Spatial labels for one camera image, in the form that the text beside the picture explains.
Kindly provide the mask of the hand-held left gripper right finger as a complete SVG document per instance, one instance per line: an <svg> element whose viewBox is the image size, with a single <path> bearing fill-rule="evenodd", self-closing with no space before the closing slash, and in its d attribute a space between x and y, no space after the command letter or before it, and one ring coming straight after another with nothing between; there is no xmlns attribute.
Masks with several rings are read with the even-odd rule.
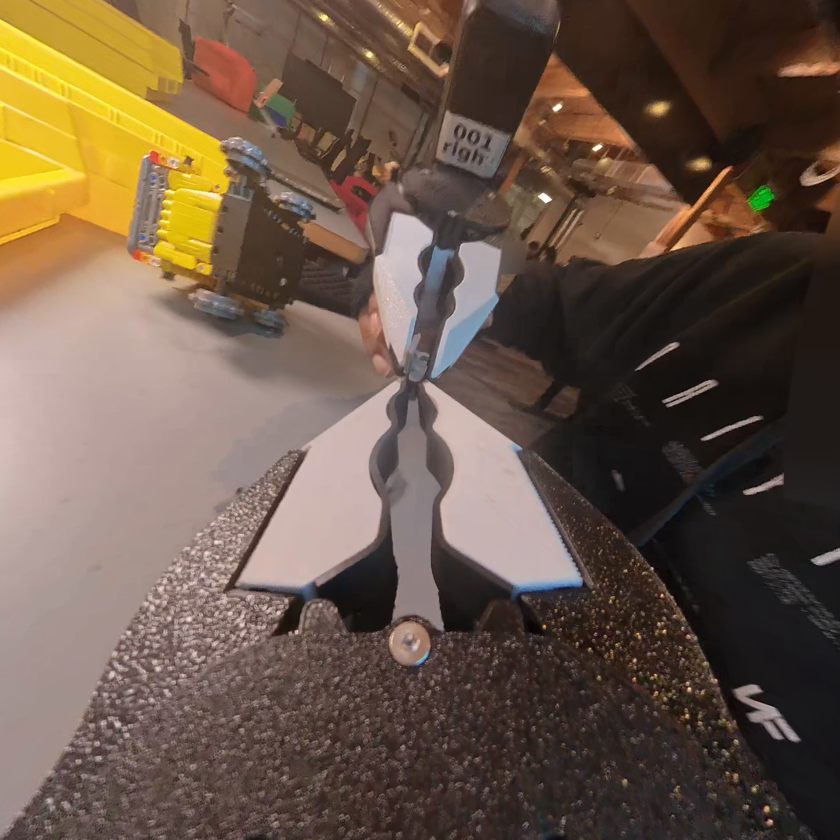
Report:
<svg viewBox="0 0 840 840"><path fill-rule="evenodd" d="M438 485L430 562L444 629L470 632L493 602L585 591L585 570L527 467L529 451L432 383L417 387Z"/></svg>

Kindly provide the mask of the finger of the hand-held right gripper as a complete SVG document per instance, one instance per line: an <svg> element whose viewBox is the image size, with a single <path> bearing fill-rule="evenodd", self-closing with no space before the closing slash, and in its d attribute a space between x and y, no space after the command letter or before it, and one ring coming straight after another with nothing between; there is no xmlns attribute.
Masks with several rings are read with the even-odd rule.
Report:
<svg viewBox="0 0 840 840"><path fill-rule="evenodd" d="M467 349L499 300L501 248L487 242L435 248L426 290L432 295L423 312L420 380L445 373Z"/></svg>
<svg viewBox="0 0 840 840"><path fill-rule="evenodd" d="M391 216L381 253L374 258L373 281L385 340L399 375L409 351L420 349L424 310L432 295L426 290L426 275L433 252L434 233L418 217Z"/></svg>

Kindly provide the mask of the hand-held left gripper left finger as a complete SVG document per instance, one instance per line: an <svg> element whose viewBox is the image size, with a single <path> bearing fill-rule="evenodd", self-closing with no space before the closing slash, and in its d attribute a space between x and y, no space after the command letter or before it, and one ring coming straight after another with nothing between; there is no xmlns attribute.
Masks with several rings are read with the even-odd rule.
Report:
<svg viewBox="0 0 840 840"><path fill-rule="evenodd" d="M297 453L234 589L329 601L355 632L390 625L398 570L387 482L406 410L404 383L392 381Z"/></svg>

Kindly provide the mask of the grey track link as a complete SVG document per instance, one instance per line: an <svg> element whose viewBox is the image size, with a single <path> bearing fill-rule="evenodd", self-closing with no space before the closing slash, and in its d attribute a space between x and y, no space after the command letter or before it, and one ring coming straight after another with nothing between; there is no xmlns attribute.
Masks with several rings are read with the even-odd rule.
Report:
<svg viewBox="0 0 840 840"><path fill-rule="evenodd" d="M417 388L426 378L430 354L418 348L409 350L403 372L403 391L409 400L417 395Z"/></svg>

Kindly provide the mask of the person's right forearm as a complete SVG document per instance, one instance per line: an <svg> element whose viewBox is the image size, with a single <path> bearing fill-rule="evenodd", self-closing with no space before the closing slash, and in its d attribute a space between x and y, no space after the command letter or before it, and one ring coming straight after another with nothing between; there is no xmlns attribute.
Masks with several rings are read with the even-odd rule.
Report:
<svg viewBox="0 0 840 840"><path fill-rule="evenodd" d="M530 264L501 294L486 335L561 385L600 390L698 329L798 309L823 241L771 232L615 266Z"/></svg>

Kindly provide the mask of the light grey desk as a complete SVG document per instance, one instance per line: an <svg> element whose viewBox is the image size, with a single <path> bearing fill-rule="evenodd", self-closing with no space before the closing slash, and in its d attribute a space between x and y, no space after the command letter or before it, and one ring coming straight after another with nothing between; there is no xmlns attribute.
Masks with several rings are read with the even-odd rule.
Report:
<svg viewBox="0 0 840 840"><path fill-rule="evenodd" d="M5 830L173 560L385 379L354 321L209 318L75 217L3 245L1 269Z"/></svg>

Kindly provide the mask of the person's right hand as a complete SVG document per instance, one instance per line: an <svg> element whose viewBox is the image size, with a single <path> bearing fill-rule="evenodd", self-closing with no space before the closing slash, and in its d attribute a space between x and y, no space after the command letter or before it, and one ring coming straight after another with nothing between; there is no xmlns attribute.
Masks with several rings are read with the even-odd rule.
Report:
<svg viewBox="0 0 840 840"><path fill-rule="evenodd" d="M312 306L356 321L362 344L375 370L385 377L396 374L374 291L372 260L368 259L359 266L307 260L298 296Z"/></svg>

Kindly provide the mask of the grey table with wood edge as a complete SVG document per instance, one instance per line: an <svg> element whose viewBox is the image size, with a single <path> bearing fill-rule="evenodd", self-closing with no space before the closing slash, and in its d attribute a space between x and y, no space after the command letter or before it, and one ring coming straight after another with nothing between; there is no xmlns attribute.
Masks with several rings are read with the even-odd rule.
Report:
<svg viewBox="0 0 840 840"><path fill-rule="evenodd" d="M259 146L276 176L266 185L271 197L293 193L305 199L314 212L313 220L301 227L309 242L346 263L363 263L369 246L326 175L304 159L293 142L270 134L259 139Z"/></svg>

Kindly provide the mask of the red plastic object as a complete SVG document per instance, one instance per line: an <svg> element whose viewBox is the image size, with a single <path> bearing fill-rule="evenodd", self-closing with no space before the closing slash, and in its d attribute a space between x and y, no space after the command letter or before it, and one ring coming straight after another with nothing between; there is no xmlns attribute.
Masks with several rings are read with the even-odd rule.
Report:
<svg viewBox="0 0 840 840"><path fill-rule="evenodd" d="M379 187L358 175L348 175L341 182L330 180L329 183L335 195L345 205L355 226L364 233L370 206L379 192Z"/></svg>

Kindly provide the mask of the black yellow toy brick vehicle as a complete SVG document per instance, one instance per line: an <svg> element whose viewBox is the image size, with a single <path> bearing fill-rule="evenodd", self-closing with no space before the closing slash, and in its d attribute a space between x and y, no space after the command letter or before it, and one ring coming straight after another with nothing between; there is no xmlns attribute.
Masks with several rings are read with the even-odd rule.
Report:
<svg viewBox="0 0 840 840"><path fill-rule="evenodd" d="M313 206L277 180L263 151L243 138L220 144L227 187L199 174L190 157L152 151L140 165L128 251L166 279L194 283L195 309L228 321L248 317L283 333L298 298Z"/></svg>

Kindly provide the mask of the red beanbag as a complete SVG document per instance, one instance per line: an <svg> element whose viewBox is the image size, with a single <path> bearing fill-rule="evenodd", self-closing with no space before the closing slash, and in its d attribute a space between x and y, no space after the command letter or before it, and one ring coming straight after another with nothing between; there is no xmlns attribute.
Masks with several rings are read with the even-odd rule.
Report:
<svg viewBox="0 0 840 840"><path fill-rule="evenodd" d="M194 39L192 81L229 107L249 114L257 90L257 75L249 61L224 44Z"/></svg>

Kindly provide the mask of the yellow plastic bin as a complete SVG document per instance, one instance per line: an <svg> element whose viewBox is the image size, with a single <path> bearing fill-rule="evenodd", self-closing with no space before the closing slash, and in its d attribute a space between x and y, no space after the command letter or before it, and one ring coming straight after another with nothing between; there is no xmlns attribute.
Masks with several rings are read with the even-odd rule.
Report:
<svg viewBox="0 0 840 840"><path fill-rule="evenodd" d="M70 215L127 236L145 155L192 159L221 191L218 142L129 94L120 110L3 50L1 69L2 244Z"/></svg>
<svg viewBox="0 0 840 840"><path fill-rule="evenodd" d="M173 59L161 59L128 38L117 35L112 42L109 34L92 35L45 10L35 22L46 29L2 19L2 48L89 93L108 83L141 99L166 102L182 92L182 61L175 49Z"/></svg>

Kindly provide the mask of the hanging white frame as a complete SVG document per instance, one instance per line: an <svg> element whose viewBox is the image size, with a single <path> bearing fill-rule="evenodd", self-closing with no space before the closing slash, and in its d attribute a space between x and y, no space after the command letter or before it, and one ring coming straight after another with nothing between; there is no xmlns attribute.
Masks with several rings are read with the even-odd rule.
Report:
<svg viewBox="0 0 840 840"><path fill-rule="evenodd" d="M415 25L407 49L437 77L448 73L453 47L449 42L437 37L424 23L418 22Z"/></svg>

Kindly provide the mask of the wooden post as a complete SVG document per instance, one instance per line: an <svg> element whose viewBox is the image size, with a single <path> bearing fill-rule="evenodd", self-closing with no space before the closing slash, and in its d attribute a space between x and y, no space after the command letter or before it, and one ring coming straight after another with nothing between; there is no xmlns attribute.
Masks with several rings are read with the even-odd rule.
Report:
<svg viewBox="0 0 840 840"><path fill-rule="evenodd" d="M653 254L655 256L672 250L678 242L690 231L700 216L708 210L723 193L733 177L733 166L723 169L702 193L702 195L687 209L680 211L666 226L662 228L653 242Z"/></svg>

